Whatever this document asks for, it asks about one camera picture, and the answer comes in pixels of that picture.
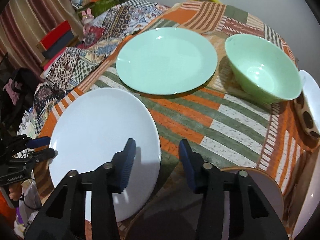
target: black chair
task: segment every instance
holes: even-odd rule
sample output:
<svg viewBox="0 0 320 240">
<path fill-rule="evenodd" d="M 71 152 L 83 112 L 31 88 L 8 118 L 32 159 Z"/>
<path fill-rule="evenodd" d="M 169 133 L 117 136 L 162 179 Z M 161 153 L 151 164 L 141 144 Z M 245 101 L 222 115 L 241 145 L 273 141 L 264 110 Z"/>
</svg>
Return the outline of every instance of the black chair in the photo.
<svg viewBox="0 0 320 240">
<path fill-rule="evenodd" d="M 0 62 L 0 90 L 3 91 L 3 87 L 7 80 L 12 76 L 14 67 L 11 65 L 8 59 L 8 53 L 6 53 Z"/>
<path fill-rule="evenodd" d="M 16 105 L 13 105 L 12 100 L 6 90 L 2 91 L 1 120 L 3 121 L 6 129 L 9 129 L 12 125 L 14 131 L 18 131 L 24 111 L 29 110 L 33 106 L 34 94 L 38 84 L 40 83 L 40 80 L 31 70 L 27 68 L 15 70 L 12 76 L 11 89 L 16 93 L 19 93 L 20 96 Z M 15 87 L 14 84 L 16 82 L 22 84 L 21 89 Z"/>
</svg>

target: curtain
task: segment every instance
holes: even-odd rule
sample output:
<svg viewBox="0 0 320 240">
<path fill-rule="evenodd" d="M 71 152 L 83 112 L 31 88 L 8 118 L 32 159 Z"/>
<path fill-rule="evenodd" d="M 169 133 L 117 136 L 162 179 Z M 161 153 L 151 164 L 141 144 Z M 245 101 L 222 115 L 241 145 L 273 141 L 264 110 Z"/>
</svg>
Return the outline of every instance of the curtain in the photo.
<svg viewBox="0 0 320 240">
<path fill-rule="evenodd" d="M 36 45 L 66 20 L 82 37 L 83 27 L 70 0 L 10 0 L 0 15 L 0 55 L 8 52 L 15 68 L 26 67 L 39 76 L 44 57 Z"/>
</svg>

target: table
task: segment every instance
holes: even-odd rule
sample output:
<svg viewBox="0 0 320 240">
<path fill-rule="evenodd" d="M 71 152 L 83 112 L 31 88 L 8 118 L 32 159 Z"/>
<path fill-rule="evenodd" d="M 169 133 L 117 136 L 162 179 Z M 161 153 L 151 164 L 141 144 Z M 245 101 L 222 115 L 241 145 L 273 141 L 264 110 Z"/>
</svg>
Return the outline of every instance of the table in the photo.
<svg viewBox="0 0 320 240">
<path fill-rule="evenodd" d="M 236 83 L 228 65 L 224 42 L 230 35 L 248 33 L 263 37 L 295 61 L 287 43 L 257 17 L 230 5 L 187 1 L 169 9 L 143 31 L 160 27 L 187 28 L 203 35 L 216 49 L 218 67 L 199 88 L 171 96 L 137 93 L 119 79 L 115 60 L 126 37 L 92 74 L 49 114 L 40 136 L 51 135 L 63 110 L 83 93 L 101 87 L 116 87 L 134 93 L 148 108 L 160 136 L 162 165 L 154 194 L 183 177 L 178 144 L 187 138 L 192 149 L 218 168 L 245 166 L 271 176 L 286 194 L 292 171 L 300 156 L 312 151 L 317 141 L 307 136 L 298 121 L 293 102 L 257 105 Z M 35 169 L 43 202 L 53 190 L 48 166 Z M 121 238 L 131 219 L 118 223 Z"/>
</svg>

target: chair backrest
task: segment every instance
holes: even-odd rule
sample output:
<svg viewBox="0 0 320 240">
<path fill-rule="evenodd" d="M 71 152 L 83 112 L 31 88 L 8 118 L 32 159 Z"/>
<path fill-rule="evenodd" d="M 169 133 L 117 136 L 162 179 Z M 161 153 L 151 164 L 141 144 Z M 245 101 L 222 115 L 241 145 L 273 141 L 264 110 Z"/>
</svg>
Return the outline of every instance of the chair backrest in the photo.
<svg viewBox="0 0 320 240">
<path fill-rule="evenodd" d="M 14 72 L 13 83 L 18 82 L 22 83 L 22 87 L 27 89 L 27 92 L 31 92 L 34 94 L 36 92 L 36 88 L 40 83 L 40 79 L 28 68 L 19 68 Z"/>
<path fill-rule="evenodd" d="M 14 67 L 11 65 L 8 59 L 8 53 L 4 55 L 0 62 L 0 90 L 3 90 L 4 85 L 8 79 L 12 76 Z"/>
</svg>

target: mint green bowl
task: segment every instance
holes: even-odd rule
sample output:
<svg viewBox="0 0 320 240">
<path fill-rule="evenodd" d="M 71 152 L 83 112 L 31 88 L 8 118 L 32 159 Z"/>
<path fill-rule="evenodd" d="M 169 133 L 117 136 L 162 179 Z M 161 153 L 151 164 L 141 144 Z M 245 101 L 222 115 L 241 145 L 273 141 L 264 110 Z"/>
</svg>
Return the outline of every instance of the mint green bowl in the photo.
<svg viewBox="0 0 320 240">
<path fill-rule="evenodd" d="M 298 69 L 272 42 L 250 34 L 227 38 L 230 67 L 242 89 L 259 103 L 297 98 L 302 91 Z"/>
</svg>

